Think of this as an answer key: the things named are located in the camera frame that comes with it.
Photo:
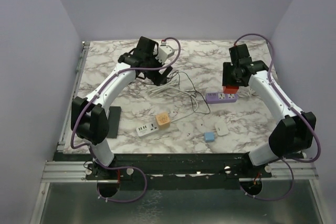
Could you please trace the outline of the red cube socket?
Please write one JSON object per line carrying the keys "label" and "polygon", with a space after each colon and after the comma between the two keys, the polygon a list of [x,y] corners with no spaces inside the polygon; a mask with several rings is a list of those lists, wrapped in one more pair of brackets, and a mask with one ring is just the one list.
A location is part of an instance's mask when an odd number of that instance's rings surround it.
{"label": "red cube socket", "polygon": [[236,94],[239,87],[235,86],[223,86],[223,93],[225,94]]}

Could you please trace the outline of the purple power strip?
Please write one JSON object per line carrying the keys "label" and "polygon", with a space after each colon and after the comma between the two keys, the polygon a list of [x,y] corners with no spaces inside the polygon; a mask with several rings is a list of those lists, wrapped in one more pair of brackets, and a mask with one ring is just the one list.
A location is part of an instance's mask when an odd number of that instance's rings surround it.
{"label": "purple power strip", "polygon": [[257,97],[255,91],[250,88],[238,90],[235,94],[226,94],[223,92],[209,92],[205,95],[205,100],[208,104],[224,104],[235,103],[239,98],[247,99],[250,97]]}

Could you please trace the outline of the beige cube socket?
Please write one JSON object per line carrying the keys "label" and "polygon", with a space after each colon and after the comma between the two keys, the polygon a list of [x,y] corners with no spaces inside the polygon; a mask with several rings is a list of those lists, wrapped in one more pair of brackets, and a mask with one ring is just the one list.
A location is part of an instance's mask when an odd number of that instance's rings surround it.
{"label": "beige cube socket", "polygon": [[157,114],[155,116],[155,121],[160,130],[167,129],[171,124],[171,120],[167,112]]}

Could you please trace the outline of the white power strip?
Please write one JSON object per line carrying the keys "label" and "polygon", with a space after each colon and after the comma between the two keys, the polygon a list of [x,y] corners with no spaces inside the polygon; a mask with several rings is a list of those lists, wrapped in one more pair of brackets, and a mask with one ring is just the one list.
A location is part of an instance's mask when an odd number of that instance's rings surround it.
{"label": "white power strip", "polygon": [[[198,110],[198,101],[196,100],[195,97],[193,97],[194,91],[187,92],[186,90],[181,90],[181,88],[177,88],[176,85],[177,85],[177,83],[175,81],[173,81],[172,84],[166,84],[166,85],[160,86],[158,88],[150,88],[149,91],[148,91],[148,94],[154,95],[154,94],[158,94],[158,93],[163,92],[163,91],[168,90],[168,89],[173,89],[173,90],[176,90],[180,93],[187,94],[191,98],[191,101],[195,102],[196,108],[194,108],[194,106],[192,105],[192,109],[193,109],[192,112],[190,112],[187,115],[181,116],[179,118],[174,118],[171,121],[171,123],[175,123],[175,122],[177,122],[181,119],[187,118],[187,117],[191,116],[192,114],[194,114]],[[150,135],[150,134],[152,134],[156,131],[159,131],[159,130],[160,129],[158,127],[158,124],[155,121],[147,123],[145,125],[142,125],[142,126],[139,126],[139,127],[136,128],[136,132],[137,132],[139,137],[148,136],[148,135]]]}

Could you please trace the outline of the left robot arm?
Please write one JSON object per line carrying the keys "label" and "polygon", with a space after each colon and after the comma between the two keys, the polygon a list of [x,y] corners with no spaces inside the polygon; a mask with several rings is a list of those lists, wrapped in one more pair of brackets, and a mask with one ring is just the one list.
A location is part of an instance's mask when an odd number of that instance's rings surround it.
{"label": "left robot arm", "polygon": [[112,163],[114,154],[109,147],[109,108],[116,97],[140,74],[160,86],[172,71],[166,64],[170,57],[178,59],[180,50],[167,45],[166,40],[156,42],[140,37],[135,48],[123,53],[108,77],[86,97],[75,97],[71,104],[70,146],[76,150],[87,146],[94,160],[99,164],[98,173],[104,179],[115,175]]}

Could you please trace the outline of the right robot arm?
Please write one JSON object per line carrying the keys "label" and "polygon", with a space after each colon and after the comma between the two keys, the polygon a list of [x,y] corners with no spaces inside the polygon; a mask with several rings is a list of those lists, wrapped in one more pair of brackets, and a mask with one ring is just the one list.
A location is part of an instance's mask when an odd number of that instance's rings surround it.
{"label": "right robot arm", "polygon": [[262,99],[276,127],[266,144],[248,152],[241,171],[246,177],[254,177],[260,165],[275,161],[311,147],[316,125],[312,112],[304,112],[295,105],[275,81],[267,65],[253,61],[247,45],[234,45],[229,49],[230,61],[223,63],[223,92],[237,93],[239,87],[249,87]]}

